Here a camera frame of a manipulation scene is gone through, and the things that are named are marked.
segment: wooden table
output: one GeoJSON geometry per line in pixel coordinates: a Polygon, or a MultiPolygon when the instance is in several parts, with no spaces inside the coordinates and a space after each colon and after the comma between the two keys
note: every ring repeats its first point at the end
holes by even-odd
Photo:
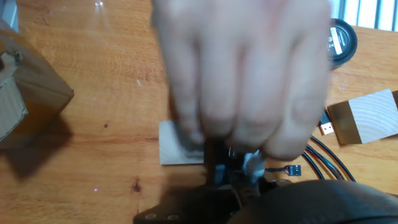
{"type": "MultiPolygon", "coordinates": [[[[159,165],[158,123],[170,115],[150,1],[18,7],[21,34],[75,97],[31,147],[0,152],[0,223],[131,223],[169,192],[204,183],[202,166],[159,165]]],[[[356,31],[358,51],[333,74],[328,104],[398,90],[398,33],[356,31]]],[[[397,138],[344,148],[334,134],[321,140],[358,182],[398,194],[397,138]]],[[[303,166],[293,181],[317,178],[302,158],[291,163],[303,166]]]]}

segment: black lid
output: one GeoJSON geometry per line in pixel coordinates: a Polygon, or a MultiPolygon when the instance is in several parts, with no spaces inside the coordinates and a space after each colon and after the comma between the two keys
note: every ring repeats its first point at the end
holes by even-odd
{"type": "Polygon", "coordinates": [[[333,60],[333,68],[349,61],[358,45],[354,29],[341,19],[331,20],[328,41],[329,58],[333,60]]]}

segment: finger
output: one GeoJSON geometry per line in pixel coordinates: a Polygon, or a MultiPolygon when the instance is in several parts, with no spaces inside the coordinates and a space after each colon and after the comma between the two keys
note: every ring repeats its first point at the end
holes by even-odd
{"type": "Polygon", "coordinates": [[[318,20],[308,25],[306,36],[292,54],[283,122],[263,148],[265,155],[275,159],[292,160],[301,155],[324,110],[330,68],[325,47],[328,8],[323,11],[318,11],[318,20]]]}
{"type": "Polygon", "coordinates": [[[236,114],[238,48],[233,35],[214,31],[200,41],[200,113],[207,135],[223,137],[236,114]]]}
{"type": "Polygon", "coordinates": [[[158,33],[180,124],[191,140],[203,143],[204,137],[198,119],[198,53],[194,38],[189,35],[188,27],[170,29],[159,24],[158,33]]]}
{"type": "Polygon", "coordinates": [[[232,139],[258,149],[283,118],[284,83],[290,40],[258,35],[244,58],[241,95],[232,139]]]}

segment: wire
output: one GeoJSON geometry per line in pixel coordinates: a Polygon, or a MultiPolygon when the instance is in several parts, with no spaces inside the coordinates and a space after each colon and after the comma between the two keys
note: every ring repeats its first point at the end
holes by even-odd
{"type": "Polygon", "coordinates": [[[311,136],[311,139],[313,141],[315,141],[320,147],[322,147],[324,150],[326,150],[327,153],[329,153],[329,155],[331,157],[333,157],[335,159],[335,161],[343,168],[343,170],[347,173],[348,177],[353,181],[356,182],[356,180],[354,179],[353,175],[349,172],[349,170],[347,169],[347,167],[343,164],[343,162],[341,160],[339,160],[339,158],[321,141],[319,141],[319,139],[317,139],[314,136],[311,136]]]}
{"type": "Polygon", "coordinates": [[[323,164],[330,170],[330,172],[336,177],[336,179],[341,180],[341,177],[336,173],[336,171],[329,166],[330,162],[328,162],[321,154],[319,154],[313,147],[307,145],[307,151],[311,152],[314,156],[317,156],[319,160],[323,162],[323,164]]]}
{"type": "Polygon", "coordinates": [[[313,160],[311,159],[310,156],[308,156],[307,153],[303,152],[302,156],[304,157],[304,159],[310,164],[310,166],[312,167],[312,169],[314,169],[315,173],[317,173],[317,176],[319,177],[319,179],[321,180],[325,180],[324,176],[322,175],[321,171],[319,170],[318,166],[313,162],[313,160]]]}
{"type": "Polygon", "coordinates": [[[267,172],[285,172],[287,171],[287,167],[283,168],[266,168],[267,172]]]}
{"type": "Polygon", "coordinates": [[[315,156],[317,156],[317,157],[320,158],[320,159],[322,158],[322,160],[325,160],[326,163],[327,163],[326,166],[329,166],[329,167],[328,167],[329,169],[332,168],[333,170],[335,170],[335,171],[337,172],[337,174],[344,180],[343,174],[341,174],[340,170],[338,170],[338,169],[335,167],[335,165],[333,165],[327,158],[325,158],[325,156],[321,155],[321,154],[320,154],[319,152],[317,152],[316,150],[314,150],[314,152],[316,153],[315,156]]]}

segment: cardboard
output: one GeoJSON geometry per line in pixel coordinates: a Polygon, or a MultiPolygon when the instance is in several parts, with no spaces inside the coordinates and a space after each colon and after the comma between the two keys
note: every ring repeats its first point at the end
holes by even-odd
{"type": "Polygon", "coordinates": [[[0,149],[26,146],[66,107],[73,90],[0,20],[0,149]]]}

